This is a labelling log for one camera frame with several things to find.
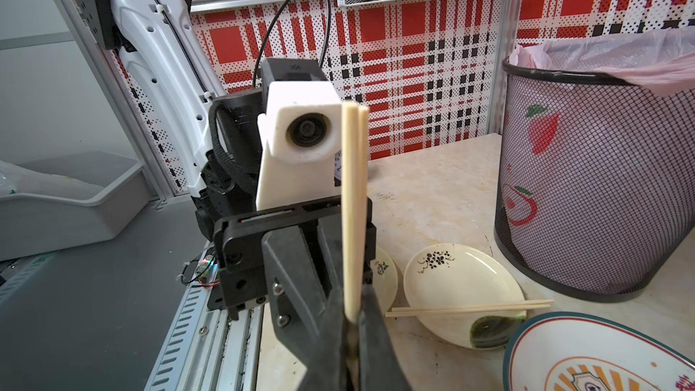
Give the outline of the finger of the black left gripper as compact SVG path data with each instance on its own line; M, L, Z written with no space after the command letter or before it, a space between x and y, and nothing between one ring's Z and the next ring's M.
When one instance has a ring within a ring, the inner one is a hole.
M330 293L325 293L298 226L262 238L271 321L277 340L300 361L309 361L318 342Z
M322 256L322 284L325 293L343 287L343 251L341 215L322 217L318 222L318 240Z

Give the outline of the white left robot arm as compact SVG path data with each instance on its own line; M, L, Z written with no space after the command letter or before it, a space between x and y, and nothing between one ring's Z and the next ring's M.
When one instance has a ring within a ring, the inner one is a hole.
M174 143L215 249L215 307L237 319L267 300L277 338L299 360L340 353L342 322L325 307L342 283L341 101L322 60L263 59L252 87L230 94L194 34L192 0L76 2Z

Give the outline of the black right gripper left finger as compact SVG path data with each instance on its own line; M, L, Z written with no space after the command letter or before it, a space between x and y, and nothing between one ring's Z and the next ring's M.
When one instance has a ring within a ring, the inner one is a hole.
M328 298L321 319L318 342L299 390L347 390L348 368L346 364L347 320L344 314L342 289L334 289Z

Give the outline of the bare wooden chopsticks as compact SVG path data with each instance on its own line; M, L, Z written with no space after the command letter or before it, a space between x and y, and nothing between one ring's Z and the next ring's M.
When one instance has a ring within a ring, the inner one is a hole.
M497 304L472 305L465 307L450 308L396 308L387 311L387 318L417 317L427 315L460 315L496 311L527 311L549 308L554 301L546 300L524 300L523 302L508 302Z
M344 314L355 324L361 286L367 227L368 108L345 101L341 109L341 229Z

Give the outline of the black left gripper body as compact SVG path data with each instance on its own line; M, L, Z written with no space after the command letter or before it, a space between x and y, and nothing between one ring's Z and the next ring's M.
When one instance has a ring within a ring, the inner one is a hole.
M329 291L329 270L321 243L341 240L340 226L321 226L319 220L340 216L340 197L326 197L252 213L224 217L215 223L213 245L218 260L219 284L207 302L210 311L226 310L236 320L239 312L253 309L268 295L262 238L271 231L298 226L324 288Z

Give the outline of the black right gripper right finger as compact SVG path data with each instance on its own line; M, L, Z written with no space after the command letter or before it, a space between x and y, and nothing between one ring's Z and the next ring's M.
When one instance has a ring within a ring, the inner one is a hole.
M411 390L401 369L372 285L361 288L358 315L359 389Z

